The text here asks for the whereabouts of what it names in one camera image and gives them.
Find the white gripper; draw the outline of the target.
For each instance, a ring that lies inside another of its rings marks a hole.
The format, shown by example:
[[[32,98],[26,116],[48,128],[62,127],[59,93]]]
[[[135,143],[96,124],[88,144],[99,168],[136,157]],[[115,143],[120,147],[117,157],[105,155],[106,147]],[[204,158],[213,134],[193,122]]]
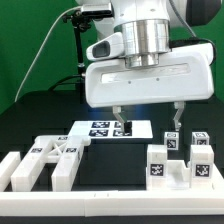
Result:
[[[88,47],[86,54],[91,64],[85,76],[87,103],[93,108],[113,106],[123,133],[131,132],[132,122],[121,106],[175,102],[173,122],[179,131],[183,101],[208,99],[214,93],[210,43],[174,48],[161,54],[158,64],[139,69],[127,68],[123,53],[121,33]]]

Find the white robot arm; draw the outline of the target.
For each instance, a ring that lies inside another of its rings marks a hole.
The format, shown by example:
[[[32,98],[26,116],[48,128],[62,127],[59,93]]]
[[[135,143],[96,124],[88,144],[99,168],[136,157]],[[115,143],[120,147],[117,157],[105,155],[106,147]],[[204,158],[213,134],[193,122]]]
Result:
[[[205,25],[222,0],[76,0],[80,13],[93,19],[99,41],[86,50],[85,92],[93,107],[111,107],[122,130],[131,124],[125,105],[173,102],[179,111],[189,100],[214,92],[210,65],[213,43],[192,35],[172,46],[172,27]]]

